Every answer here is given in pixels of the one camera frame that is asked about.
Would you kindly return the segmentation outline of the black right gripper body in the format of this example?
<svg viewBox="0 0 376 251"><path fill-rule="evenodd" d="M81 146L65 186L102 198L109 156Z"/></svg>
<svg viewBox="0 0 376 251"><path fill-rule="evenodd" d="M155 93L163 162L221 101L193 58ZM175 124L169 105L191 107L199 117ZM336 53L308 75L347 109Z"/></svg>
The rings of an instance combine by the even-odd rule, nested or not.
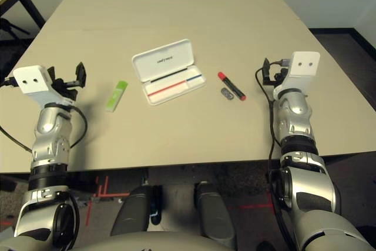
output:
<svg viewBox="0 0 376 251"><path fill-rule="evenodd" d="M272 86L273 88L276 88L277 86L283 83L283 80L286 78L287 74L288 74L288 69L281 68L280 72L277 72L274 74L274 79L270 79L270 77L263 78L263 85Z"/></svg>

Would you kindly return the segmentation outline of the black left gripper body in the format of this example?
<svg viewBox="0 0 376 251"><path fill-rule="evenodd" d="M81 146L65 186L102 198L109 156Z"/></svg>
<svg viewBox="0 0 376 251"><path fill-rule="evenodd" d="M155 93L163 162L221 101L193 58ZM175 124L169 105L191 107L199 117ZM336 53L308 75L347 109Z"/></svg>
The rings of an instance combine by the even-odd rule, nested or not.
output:
<svg viewBox="0 0 376 251"><path fill-rule="evenodd" d="M78 91L73 89L78 86L77 81L64 82L63 79L55 79L52 83L52 88L57 91L64 98L68 98L72 101L76 101Z"/></svg>

